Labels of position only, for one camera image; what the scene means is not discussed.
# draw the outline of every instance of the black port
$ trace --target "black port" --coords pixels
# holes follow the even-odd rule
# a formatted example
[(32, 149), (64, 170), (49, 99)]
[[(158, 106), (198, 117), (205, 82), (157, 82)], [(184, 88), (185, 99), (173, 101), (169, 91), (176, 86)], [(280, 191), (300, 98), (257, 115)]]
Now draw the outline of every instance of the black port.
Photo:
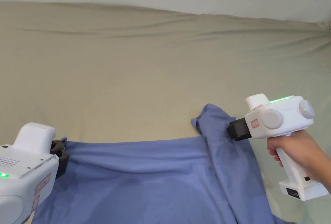
[(290, 196), (300, 199), (299, 194), (296, 190), (292, 190), (291, 188), (286, 188), (286, 190)]

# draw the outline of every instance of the green led light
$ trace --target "green led light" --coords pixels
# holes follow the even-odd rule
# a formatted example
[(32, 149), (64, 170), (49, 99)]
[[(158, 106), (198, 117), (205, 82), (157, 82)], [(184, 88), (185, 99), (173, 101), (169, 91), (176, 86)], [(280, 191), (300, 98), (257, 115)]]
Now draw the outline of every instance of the green led light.
[(286, 99), (290, 99), (290, 98), (291, 98), (291, 97), (280, 98), (280, 99), (277, 99), (277, 100), (270, 101), (270, 102), (268, 102), (268, 104), (270, 104), (270, 103), (274, 103), (274, 102), (278, 102), (278, 101), (282, 101), (282, 100), (286, 100)]
[(9, 175), (6, 173), (0, 173), (0, 177), (9, 177)]

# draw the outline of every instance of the round gray knob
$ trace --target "round gray knob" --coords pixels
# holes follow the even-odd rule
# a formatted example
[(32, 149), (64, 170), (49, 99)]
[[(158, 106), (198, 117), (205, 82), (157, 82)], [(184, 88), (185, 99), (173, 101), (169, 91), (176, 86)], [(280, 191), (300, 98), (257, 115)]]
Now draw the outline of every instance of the round gray knob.
[(284, 117), (277, 110), (266, 110), (262, 115), (262, 123), (269, 129), (280, 128), (283, 122)]
[(299, 109), (305, 118), (312, 119), (315, 117), (313, 107), (307, 100), (302, 100), (299, 103)]

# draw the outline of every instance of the white device top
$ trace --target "white device top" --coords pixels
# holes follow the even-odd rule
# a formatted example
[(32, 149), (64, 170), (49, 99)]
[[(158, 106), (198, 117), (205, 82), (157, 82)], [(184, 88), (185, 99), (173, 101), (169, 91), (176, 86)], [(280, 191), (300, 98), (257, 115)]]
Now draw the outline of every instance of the white device top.
[(50, 154), (55, 129), (29, 123), (13, 145), (0, 146), (1, 224), (21, 224), (52, 192), (59, 158)]
[(269, 101), (264, 94), (246, 99), (250, 111), (245, 120), (255, 139), (289, 135), (314, 123), (314, 110), (301, 96), (289, 96)]

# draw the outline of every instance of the speaker grille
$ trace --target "speaker grille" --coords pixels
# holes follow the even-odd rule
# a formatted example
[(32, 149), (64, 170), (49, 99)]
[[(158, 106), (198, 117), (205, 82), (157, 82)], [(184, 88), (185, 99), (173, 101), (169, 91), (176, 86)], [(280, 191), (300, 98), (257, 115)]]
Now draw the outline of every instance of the speaker grille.
[(20, 163), (20, 161), (18, 160), (0, 157), (0, 167), (2, 166), (2, 167), (10, 168), (18, 163)]

